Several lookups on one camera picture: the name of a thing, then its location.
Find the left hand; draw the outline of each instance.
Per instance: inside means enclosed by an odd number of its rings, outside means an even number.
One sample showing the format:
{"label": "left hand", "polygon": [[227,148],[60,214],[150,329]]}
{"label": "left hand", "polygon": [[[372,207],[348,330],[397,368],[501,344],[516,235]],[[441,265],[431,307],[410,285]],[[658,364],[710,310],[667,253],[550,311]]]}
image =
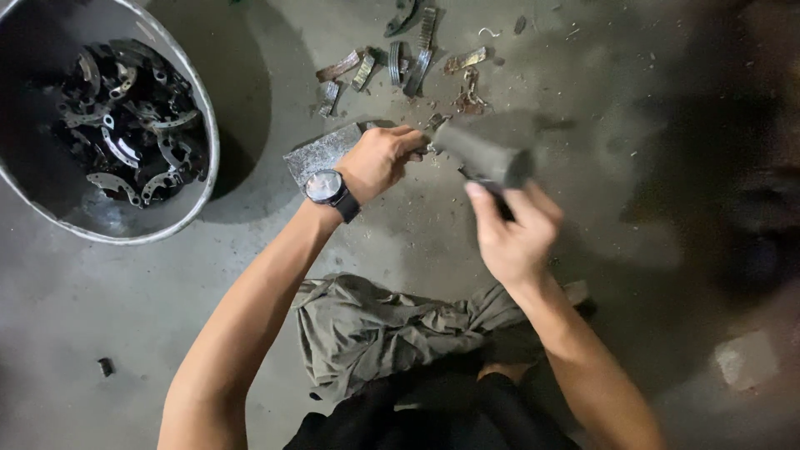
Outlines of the left hand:
{"label": "left hand", "polygon": [[373,128],[339,159],[334,169],[342,174],[358,204],[364,206],[400,181],[406,174],[406,163],[422,161],[414,150],[426,144],[425,135],[407,125]]}

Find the hand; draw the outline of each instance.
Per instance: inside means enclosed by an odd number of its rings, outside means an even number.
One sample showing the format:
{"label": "hand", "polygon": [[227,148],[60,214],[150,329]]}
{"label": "hand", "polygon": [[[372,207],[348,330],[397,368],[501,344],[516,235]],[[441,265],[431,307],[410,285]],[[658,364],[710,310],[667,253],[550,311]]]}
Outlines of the hand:
{"label": "hand", "polygon": [[353,150],[339,160],[335,170],[358,204],[364,205],[405,176],[410,160],[422,161],[413,150],[427,144],[425,136],[407,125],[367,130]]}
{"label": "hand", "polygon": [[543,289],[547,253],[558,236],[561,208],[529,181],[522,190],[507,189],[504,197],[516,222],[506,222],[492,195],[477,183],[467,183],[466,193],[478,218],[481,257],[506,290]]}

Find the concrete floor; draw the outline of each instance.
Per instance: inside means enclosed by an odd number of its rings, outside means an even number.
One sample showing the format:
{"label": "concrete floor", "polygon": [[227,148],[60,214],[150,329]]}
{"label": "concrete floor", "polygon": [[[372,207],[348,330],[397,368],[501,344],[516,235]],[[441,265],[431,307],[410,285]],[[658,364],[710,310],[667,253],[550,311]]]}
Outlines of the concrete floor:
{"label": "concrete floor", "polygon": [[[505,59],[478,66],[478,92],[494,107],[483,126],[536,149],[542,183],[566,212],[554,271],[563,282],[589,281],[598,334],[657,408],[673,447],[800,447],[800,286],[740,308],[713,282],[724,256],[719,197],[754,157],[735,151],[747,148],[751,135],[738,131],[751,118],[730,97],[771,86],[770,71],[759,71],[769,61],[752,56],[769,39],[747,33],[774,34],[769,20],[796,23],[797,10],[439,0],[424,98],[409,104],[381,69],[371,94],[345,89],[335,116],[323,119],[314,113],[322,96],[314,72],[355,47],[388,48],[382,32],[393,2],[146,3],[211,94],[222,193],[175,237],[120,248],[49,224],[0,186],[0,447],[153,448],[166,390],[194,337],[301,202],[281,156],[353,121],[418,126],[430,102],[452,112],[462,80],[442,73],[443,59],[481,45]],[[514,36],[520,14],[536,25]],[[478,36],[484,26],[502,35]],[[400,38],[415,42],[418,28]],[[796,38],[765,52],[796,49]],[[414,164],[337,231],[311,275],[350,271],[442,299],[490,281],[457,167],[446,157]],[[755,330],[769,336],[778,372],[737,391],[714,348]],[[290,317],[250,391],[252,448],[281,448],[307,412],[332,408],[307,395],[296,333]],[[102,356],[117,366],[108,379],[95,363]],[[564,416],[546,371],[534,389]]]}

